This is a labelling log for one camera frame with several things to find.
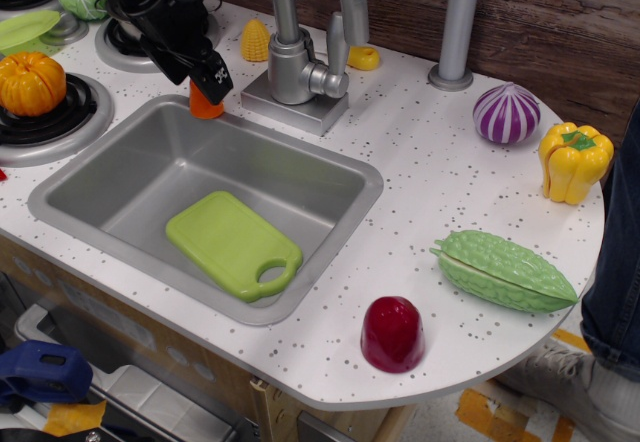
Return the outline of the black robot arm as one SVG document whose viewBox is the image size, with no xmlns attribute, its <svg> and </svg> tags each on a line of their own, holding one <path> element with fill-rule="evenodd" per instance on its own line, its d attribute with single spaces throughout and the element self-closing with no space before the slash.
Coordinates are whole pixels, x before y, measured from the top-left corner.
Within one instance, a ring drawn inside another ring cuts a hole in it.
<svg viewBox="0 0 640 442">
<path fill-rule="evenodd" d="M 221 55 L 207 36 L 204 0 L 115 0 L 140 32 L 146 55 L 174 84 L 191 79 L 217 105 L 233 88 Z"/>
</svg>

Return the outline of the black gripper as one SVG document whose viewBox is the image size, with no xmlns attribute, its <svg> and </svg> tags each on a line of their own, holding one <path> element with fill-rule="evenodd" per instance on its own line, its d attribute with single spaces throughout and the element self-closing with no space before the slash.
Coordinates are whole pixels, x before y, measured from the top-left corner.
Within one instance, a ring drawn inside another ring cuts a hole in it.
<svg viewBox="0 0 640 442">
<path fill-rule="evenodd" d="M 115 1 L 142 32 L 142 49 L 171 82 L 178 85 L 189 75 L 209 103 L 224 100 L 233 82 L 206 37 L 204 0 Z"/>
</svg>

